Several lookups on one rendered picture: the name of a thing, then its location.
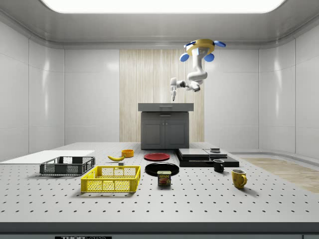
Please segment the flat-sided can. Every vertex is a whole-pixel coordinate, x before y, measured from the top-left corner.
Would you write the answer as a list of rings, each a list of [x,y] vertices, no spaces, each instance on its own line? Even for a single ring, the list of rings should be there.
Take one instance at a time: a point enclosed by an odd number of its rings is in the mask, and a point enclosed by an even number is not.
[[[170,186],[171,185],[171,171],[158,171],[158,185]]]

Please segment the black plate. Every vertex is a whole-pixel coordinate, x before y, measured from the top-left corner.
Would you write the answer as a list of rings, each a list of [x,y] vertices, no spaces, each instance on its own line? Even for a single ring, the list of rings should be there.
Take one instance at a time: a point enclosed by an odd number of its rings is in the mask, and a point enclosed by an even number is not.
[[[175,164],[164,162],[151,163],[145,167],[145,172],[151,176],[157,176],[158,171],[170,171],[173,176],[179,172],[179,167]]]

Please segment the black mug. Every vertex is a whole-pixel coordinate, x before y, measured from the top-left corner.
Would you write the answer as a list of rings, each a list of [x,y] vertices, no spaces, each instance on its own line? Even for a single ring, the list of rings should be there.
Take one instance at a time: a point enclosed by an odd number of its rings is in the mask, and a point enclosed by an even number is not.
[[[218,173],[224,172],[224,160],[214,159],[213,160],[214,171]]]

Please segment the white cabinet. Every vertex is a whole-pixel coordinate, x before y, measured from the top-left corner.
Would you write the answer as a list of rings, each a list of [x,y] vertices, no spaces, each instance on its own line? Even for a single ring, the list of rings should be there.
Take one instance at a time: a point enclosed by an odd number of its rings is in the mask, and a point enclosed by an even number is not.
[[[141,149],[189,148],[188,112],[142,112]]]

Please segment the black stove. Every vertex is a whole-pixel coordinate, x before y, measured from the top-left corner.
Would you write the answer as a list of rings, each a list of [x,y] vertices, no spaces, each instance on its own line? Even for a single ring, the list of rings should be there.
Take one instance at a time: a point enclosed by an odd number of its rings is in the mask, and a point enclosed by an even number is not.
[[[175,152],[179,159],[180,167],[213,167],[214,159],[224,160],[225,167],[239,167],[239,161],[220,150],[180,148]]]

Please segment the white board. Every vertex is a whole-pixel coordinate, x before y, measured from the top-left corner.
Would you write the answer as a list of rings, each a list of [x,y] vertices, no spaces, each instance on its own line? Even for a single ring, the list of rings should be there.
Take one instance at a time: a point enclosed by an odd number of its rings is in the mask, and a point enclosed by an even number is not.
[[[14,158],[0,164],[41,164],[48,160],[52,160],[59,156],[86,156],[94,150],[44,150],[41,152],[25,155],[22,157]]]

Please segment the yellow basket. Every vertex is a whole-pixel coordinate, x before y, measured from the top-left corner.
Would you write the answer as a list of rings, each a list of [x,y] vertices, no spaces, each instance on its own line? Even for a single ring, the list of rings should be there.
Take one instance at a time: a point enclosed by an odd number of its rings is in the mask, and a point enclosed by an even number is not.
[[[82,192],[135,192],[140,166],[96,166],[81,177]]]

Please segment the red plate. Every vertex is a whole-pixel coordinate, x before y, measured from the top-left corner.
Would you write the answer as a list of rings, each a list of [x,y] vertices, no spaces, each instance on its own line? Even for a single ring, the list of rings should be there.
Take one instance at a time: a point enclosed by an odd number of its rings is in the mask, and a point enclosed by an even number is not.
[[[167,153],[149,153],[144,155],[144,159],[148,161],[165,161],[170,159],[170,155]]]

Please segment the drone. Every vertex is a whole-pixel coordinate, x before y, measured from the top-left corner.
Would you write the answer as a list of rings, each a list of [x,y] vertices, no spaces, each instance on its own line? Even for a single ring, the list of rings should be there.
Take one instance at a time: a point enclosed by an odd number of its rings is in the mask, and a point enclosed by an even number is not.
[[[189,56],[194,55],[194,53],[192,53],[193,49],[207,48],[208,52],[205,55],[204,60],[207,62],[211,62],[214,60],[214,55],[212,54],[212,52],[214,51],[215,46],[226,47],[226,44],[221,41],[217,41],[217,40],[213,41],[211,39],[198,39],[198,40],[192,41],[184,45],[184,48],[186,48],[186,53],[183,53],[180,56],[179,60],[181,62],[188,60]]]

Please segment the yellow mug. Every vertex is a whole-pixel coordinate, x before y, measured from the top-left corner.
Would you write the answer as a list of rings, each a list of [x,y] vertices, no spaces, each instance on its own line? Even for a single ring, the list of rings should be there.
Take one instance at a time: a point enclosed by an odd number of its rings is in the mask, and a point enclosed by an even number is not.
[[[240,169],[233,169],[231,174],[234,186],[238,189],[243,189],[247,183],[246,172]]]

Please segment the dark grey basket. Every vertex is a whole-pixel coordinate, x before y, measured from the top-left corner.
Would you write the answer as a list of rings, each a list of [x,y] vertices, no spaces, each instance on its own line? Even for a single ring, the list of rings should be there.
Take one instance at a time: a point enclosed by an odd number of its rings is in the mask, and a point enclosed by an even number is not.
[[[95,157],[60,156],[40,164],[43,175],[82,175],[95,165]]]

